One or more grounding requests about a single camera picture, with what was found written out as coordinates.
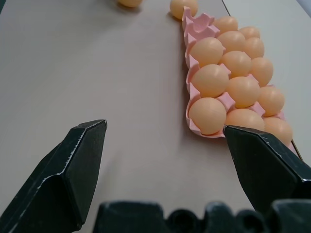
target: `egg carton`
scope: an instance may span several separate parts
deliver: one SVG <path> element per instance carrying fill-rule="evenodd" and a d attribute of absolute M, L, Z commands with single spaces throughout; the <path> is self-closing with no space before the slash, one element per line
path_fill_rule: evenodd
<path fill-rule="evenodd" d="M 214 20 L 215 20 L 214 17 L 209 16 L 207 14 L 201 14 L 197 18 L 194 18 L 191 16 L 190 8 L 184 7 L 182 27 L 184 30 L 184 41 L 186 45 L 186 53 L 185 53 L 186 64 L 189 68 L 187 78 L 186 78 L 186 85 L 187 85 L 187 90 L 190 95 L 190 100 L 186 108 L 186 121 L 191 131 L 193 131 L 195 134 L 199 136 L 208 137 L 208 138 L 225 137 L 225 135 L 223 134 L 222 130 L 214 134 L 210 134 L 210 135 L 201 134 L 200 129 L 188 117 L 189 109 L 191 108 L 193 103 L 201 98 L 200 92 L 191 83 L 191 79 L 193 78 L 193 75 L 200 69 L 199 62 L 195 60 L 191 55 L 189 55 L 189 53 L 190 53 L 191 48 L 194 46 L 194 44 L 197 41 L 203 38 L 206 38 L 206 37 L 217 37 L 218 36 L 219 30 L 214 25 L 212 25 Z M 230 75 L 231 75 L 230 70 L 227 69 L 224 64 L 220 64 L 220 66 L 226 69 L 229 75 L 229 78 L 230 78 Z M 255 79 L 251 74 L 249 74 L 248 77 Z M 235 101 L 230 97 L 230 95 L 227 92 L 222 93 L 216 99 L 224 105 L 227 114 L 230 111 L 235 109 Z M 261 105 L 258 102 L 255 102 L 252 106 L 247 107 L 247 109 L 255 111 L 262 118 L 264 118 L 263 115 L 265 113 L 265 110 L 261 107 Z M 284 114 L 282 111 L 278 113 L 277 115 L 274 115 L 273 117 L 285 120 Z M 289 145 L 289 149 L 296 154 L 296 151 L 292 143 Z"/>

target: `beige table surface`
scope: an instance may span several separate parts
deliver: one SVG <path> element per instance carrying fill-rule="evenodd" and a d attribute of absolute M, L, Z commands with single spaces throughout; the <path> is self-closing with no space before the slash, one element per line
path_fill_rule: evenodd
<path fill-rule="evenodd" d="M 220 0 L 200 12 L 226 15 Z M 222 200 L 251 208 L 224 139 L 184 118 L 180 24 L 169 0 L 128 12 L 112 0 L 8 0 L 0 15 L 0 212 L 37 163 L 79 123 L 104 118 L 99 180 L 81 232 L 106 200 L 151 200 L 201 216 Z"/>

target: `egg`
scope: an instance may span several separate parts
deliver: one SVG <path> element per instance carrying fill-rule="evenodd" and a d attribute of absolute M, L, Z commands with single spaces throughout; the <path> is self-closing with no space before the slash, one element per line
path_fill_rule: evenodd
<path fill-rule="evenodd" d="M 238 21 L 232 16 L 218 18 L 213 22 L 213 25 L 220 30 L 219 34 L 238 30 Z"/>
<path fill-rule="evenodd" d="M 218 36 L 217 39 L 225 47 L 225 52 L 244 50 L 246 40 L 241 32 L 225 32 Z"/>
<path fill-rule="evenodd" d="M 224 64 L 231 71 L 232 78 L 247 76 L 252 66 L 251 59 L 241 51 L 224 54 L 219 63 Z"/>
<path fill-rule="evenodd" d="M 273 64 L 264 57 L 257 57 L 252 60 L 250 73 L 257 79 L 259 86 L 266 86 L 273 76 Z"/>
<path fill-rule="evenodd" d="M 215 64 L 210 64 L 199 69 L 191 79 L 192 85 L 200 92 L 201 97 L 218 97 L 229 82 L 227 71 Z"/>
<path fill-rule="evenodd" d="M 201 134 L 209 135 L 222 130 L 226 111 L 222 103 L 214 98 L 202 98 L 189 109 L 189 118 L 200 129 Z"/>
<path fill-rule="evenodd" d="M 226 92 L 235 101 L 236 108 L 246 108 L 258 100 L 260 87 L 258 82 L 253 78 L 236 77 L 230 79 Z"/>
<path fill-rule="evenodd" d="M 251 58 L 264 56 L 264 43 L 261 39 L 252 37 L 246 40 L 244 52 Z"/>
<path fill-rule="evenodd" d="M 263 119 L 256 112 L 244 108 L 235 109 L 228 113 L 225 125 L 264 130 Z"/>
<path fill-rule="evenodd" d="M 198 1 L 197 0 L 171 0 L 170 10 L 171 14 L 182 20 L 184 13 L 184 6 L 189 7 L 191 11 L 191 15 L 195 16 L 198 12 Z"/>
<path fill-rule="evenodd" d="M 118 0 L 118 3 L 126 7 L 138 7 L 142 0 Z"/>
<path fill-rule="evenodd" d="M 265 132 L 273 134 L 283 144 L 289 146 L 293 139 L 293 131 L 286 121 L 274 117 L 265 118 L 263 121 Z"/>
<path fill-rule="evenodd" d="M 190 50 L 190 55 L 199 62 L 200 67 L 217 64 L 224 53 L 221 42 L 213 37 L 199 40 Z"/>
<path fill-rule="evenodd" d="M 260 31 L 255 27 L 244 27 L 239 29 L 239 32 L 245 36 L 246 40 L 252 37 L 260 38 Z"/>
<path fill-rule="evenodd" d="M 285 103 L 283 94 L 273 86 L 264 86 L 260 89 L 259 104 L 266 111 L 265 117 L 278 114 Z"/>

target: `egg tray cup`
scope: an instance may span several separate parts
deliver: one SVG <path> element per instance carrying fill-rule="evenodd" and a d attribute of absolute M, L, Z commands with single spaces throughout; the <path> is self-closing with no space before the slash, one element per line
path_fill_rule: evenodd
<path fill-rule="evenodd" d="M 193 131 L 195 134 L 199 136 L 208 137 L 208 138 L 225 137 L 225 135 L 223 134 L 222 130 L 214 134 L 210 134 L 210 135 L 201 134 L 200 129 L 188 117 L 189 109 L 191 108 L 193 103 L 201 98 L 200 92 L 191 83 L 191 79 L 193 75 L 200 69 L 199 62 L 195 60 L 191 55 L 189 55 L 189 52 L 197 41 L 204 39 L 206 37 L 216 38 L 218 36 L 219 30 L 214 25 L 212 25 L 212 23 L 214 22 L 214 19 L 215 19 L 214 17 L 211 17 L 207 14 L 201 14 L 197 18 L 194 18 L 191 16 L 190 8 L 184 7 L 182 27 L 184 30 L 184 41 L 186 45 L 186 54 L 185 54 L 186 64 L 187 64 L 187 67 L 189 68 L 187 78 L 186 78 L 186 85 L 187 85 L 187 90 L 190 95 L 190 100 L 187 104 L 187 109 L 186 109 L 186 121 L 191 131 Z M 231 76 L 230 70 L 227 69 L 224 64 L 220 64 L 220 66 L 226 69 L 226 71 L 228 72 L 229 78 L 230 78 Z M 251 74 L 249 74 L 248 77 L 255 79 Z M 235 101 L 230 97 L 230 95 L 227 92 L 222 93 L 219 97 L 216 97 L 215 99 L 217 99 L 224 105 L 227 114 L 230 111 L 235 109 Z M 261 105 L 258 102 L 255 102 L 252 106 L 247 107 L 247 109 L 253 110 L 257 114 L 259 114 L 262 118 L 265 118 L 263 117 L 265 110 L 261 107 Z M 271 117 L 276 117 L 276 118 L 285 120 L 284 114 L 282 111 L 278 113 L 277 115 L 274 115 Z M 292 143 L 288 147 L 292 152 L 297 154 Z"/>

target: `black plastic part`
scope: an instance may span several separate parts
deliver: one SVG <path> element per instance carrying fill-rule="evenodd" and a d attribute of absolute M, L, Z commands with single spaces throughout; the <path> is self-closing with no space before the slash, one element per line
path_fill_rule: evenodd
<path fill-rule="evenodd" d="M 5 0 L 0 0 L 0 13 L 2 12 L 4 4 L 5 4 Z"/>
<path fill-rule="evenodd" d="M 165 221 L 155 203 L 111 202 L 100 206 L 93 233 L 309 233 L 310 200 L 278 200 L 264 218 L 242 210 L 236 217 L 222 203 L 206 207 L 203 220 L 189 210 L 176 210 Z"/>
<path fill-rule="evenodd" d="M 174 233 L 200 233 L 201 222 L 197 216 L 189 210 L 176 210 L 171 213 L 170 217 L 167 219 L 167 224 Z"/>
<path fill-rule="evenodd" d="M 244 192 L 255 210 L 266 213 L 277 199 L 311 198 L 311 168 L 272 134 L 224 129 Z"/>
<path fill-rule="evenodd" d="M 243 210 L 236 216 L 237 233 L 269 233 L 265 219 L 260 213 Z"/>
<path fill-rule="evenodd" d="M 231 209 L 222 202 L 211 202 L 205 208 L 204 233 L 235 233 L 235 219 Z"/>
<path fill-rule="evenodd" d="M 171 233 L 156 203 L 111 202 L 100 206 L 94 233 Z"/>
<path fill-rule="evenodd" d="M 72 128 L 0 217 L 1 233 L 70 233 L 85 223 L 101 163 L 105 120 Z"/>
<path fill-rule="evenodd" d="M 277 200 L 267 222 L 273 233 L 310 233 L 311 200 Z"/>

